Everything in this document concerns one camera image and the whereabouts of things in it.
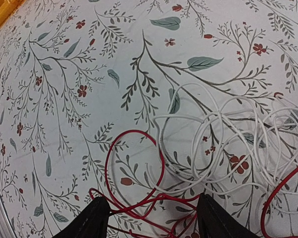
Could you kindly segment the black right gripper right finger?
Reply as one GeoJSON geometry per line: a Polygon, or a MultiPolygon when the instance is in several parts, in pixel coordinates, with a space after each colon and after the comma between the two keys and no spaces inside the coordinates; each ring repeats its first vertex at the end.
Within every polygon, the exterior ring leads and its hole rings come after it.
{"type": "Polygon", "coordinates": [[[199,196],[197,221],[202,238],[258,238],[208,194],[201,193],[199,196]]]}

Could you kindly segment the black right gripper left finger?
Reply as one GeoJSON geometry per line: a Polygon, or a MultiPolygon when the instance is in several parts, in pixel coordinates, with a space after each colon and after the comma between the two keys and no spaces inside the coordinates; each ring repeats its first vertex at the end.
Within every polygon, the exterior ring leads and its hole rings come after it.
{"type": "Polygon", "coordinates": [[[106,198],[97,197],[54,238],[105,238],[109,215],[110,206],[106,198]]]}

